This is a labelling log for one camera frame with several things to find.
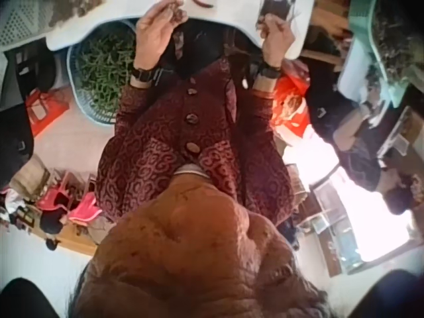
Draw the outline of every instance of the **green bean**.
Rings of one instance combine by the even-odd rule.
[[[78,68],[82,88],[91,92],[95,111],[116,113],[121,88],[130,78],[135,34],[125,25],[111,23],[81,44]]]

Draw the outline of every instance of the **wrinkled skin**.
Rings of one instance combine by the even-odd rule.
[[[96,317],[274,318],[315,297],[269,220],[182,175],[101,243],[77,307]]]

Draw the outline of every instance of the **green bucket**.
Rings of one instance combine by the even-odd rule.
[[[388,75],[386,68],[382,62],[380,52],[372,35],[372,20],[374,18],[374,10],[378,0],[352,0],[349,9],[349,27],[354,33],[355,37],[361,41],[364,48],[369,51],[377,61],[380,73],[384,80],[388,83]],[[409,85],[408,81],[402,81],[388,85],[390,97],[392,99],[393,107],[398,108],[405,95],[406,89]]]

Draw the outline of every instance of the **black wristband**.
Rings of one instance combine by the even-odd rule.
[[[134,76],[138,81],[149,82],[153,80],[154,73],[156,68],[152,68],[151,70],[142,70],[141,68],[136,69],[132,67],[131,75]]]
[[[263,62],[259,67],[259,75],[273,80],[279,79],[281,77],[281,72],[281,68],[274,68],[266,62]]]

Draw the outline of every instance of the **red patterned jacket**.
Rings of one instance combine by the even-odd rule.
[[[237,82],[222,59],[161,93],[124,88],[97,177],[97,200],[108,217],[116,221],[157,197],[187,163],[274,224],[291,215],[290,177],[269,125],[272,100]]]

